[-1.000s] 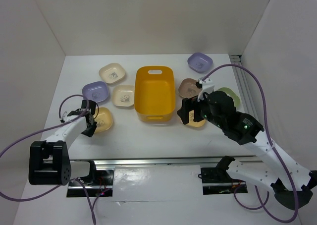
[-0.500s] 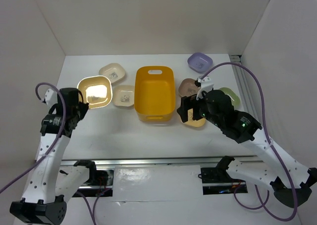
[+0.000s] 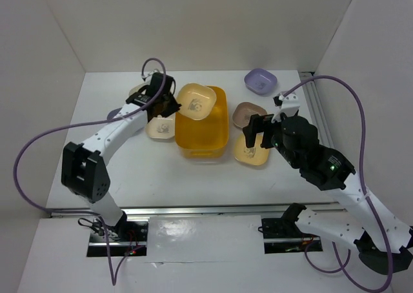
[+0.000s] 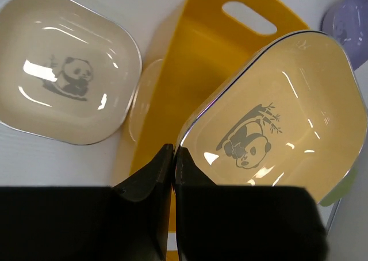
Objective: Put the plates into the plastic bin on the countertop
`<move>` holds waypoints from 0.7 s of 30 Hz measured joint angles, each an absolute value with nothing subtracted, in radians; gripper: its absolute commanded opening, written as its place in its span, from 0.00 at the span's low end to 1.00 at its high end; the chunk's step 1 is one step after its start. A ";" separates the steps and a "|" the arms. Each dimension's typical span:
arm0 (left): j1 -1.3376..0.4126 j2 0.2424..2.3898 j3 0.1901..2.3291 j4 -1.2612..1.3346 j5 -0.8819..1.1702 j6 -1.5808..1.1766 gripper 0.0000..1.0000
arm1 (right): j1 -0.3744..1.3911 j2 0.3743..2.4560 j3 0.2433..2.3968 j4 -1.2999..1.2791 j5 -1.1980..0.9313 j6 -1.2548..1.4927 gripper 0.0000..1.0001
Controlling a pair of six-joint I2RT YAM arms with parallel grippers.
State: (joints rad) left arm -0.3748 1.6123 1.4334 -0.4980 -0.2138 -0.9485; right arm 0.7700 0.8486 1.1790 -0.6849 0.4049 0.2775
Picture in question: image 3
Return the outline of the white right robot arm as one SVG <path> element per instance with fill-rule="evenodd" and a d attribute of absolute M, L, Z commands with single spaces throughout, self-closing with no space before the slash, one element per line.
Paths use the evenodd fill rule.
<path fill-rule="evenodd" d="M 281 228 L 288 236 L 300 232 L 327 238 L 358 251 L 358 257 L 378 274 L 388 272 L 388 258 L 395 273 L 412 263 L 412 227 L 400 221 L 370 190 L 363 188 L 353 164 L 339 151 L 323 146 L 318 131 L 301 116 L 251 116 L 243 128 L 246 146 L 252 147 L 258 134 L 261 147 L 275 148 L 301 177 L 335 199 L 356 220 L 357 225 L 335 224 L 299 203 L 282 215 Z"/>

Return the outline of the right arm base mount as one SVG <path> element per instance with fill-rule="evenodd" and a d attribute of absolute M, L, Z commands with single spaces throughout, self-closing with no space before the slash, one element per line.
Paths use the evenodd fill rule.
<path fill-rule="evenodd" d="M 263 236 L 265 254 L 322 252 L 319 236 L 302 233 L 295 224 L 281 218 L 263 218 L 257 228 Z"/>

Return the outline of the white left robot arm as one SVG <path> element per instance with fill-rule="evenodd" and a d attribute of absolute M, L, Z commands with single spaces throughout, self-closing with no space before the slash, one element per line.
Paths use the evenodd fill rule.
<path fill-rule="evenodd" d="M 118 149 L 153 118 L 168 117 L 179 110 L 181 105 L 174 97 L 175 87 L 173 77 L 153 73 L 150 82 L 129 95 L 107 125 L 83 142 L 69 142 L 63 149 L 61 183 L 101 216 L 94 224 L 101 232 L 105 224 L 105 234 L 114 241 L 123 239 L 137 226 L 127 221 L 126 213 L 109 193 L 107 164 Z"/>

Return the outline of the yellow panda plate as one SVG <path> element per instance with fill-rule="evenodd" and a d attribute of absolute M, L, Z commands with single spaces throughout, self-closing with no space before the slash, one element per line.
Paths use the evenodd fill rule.
<path fill-rule="evenodd" d="M 217 96 L 208 86 L 188 83 L 180 89 L 176 99 L 181 105 L 178 112 L 182 116 L 200 121 L 209 116 Z"/>

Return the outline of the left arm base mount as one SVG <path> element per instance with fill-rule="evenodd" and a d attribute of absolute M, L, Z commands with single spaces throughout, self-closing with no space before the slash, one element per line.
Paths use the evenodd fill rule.
<path fill-rule="evenodd" d="M 88 240 L 88 258 L 103 258 L 107 256 L 106 237 L 103 226 L 98 219 L 87 219 L 81 217 L 77 224 L 90 230 Z M 148 220 L 128 222 L 126 232 L 120 236 L 108 230 L 110 255 L 112 257 L 123 257 L 128 254 L 130 257 L 143 257 L 147 253 Z"/>

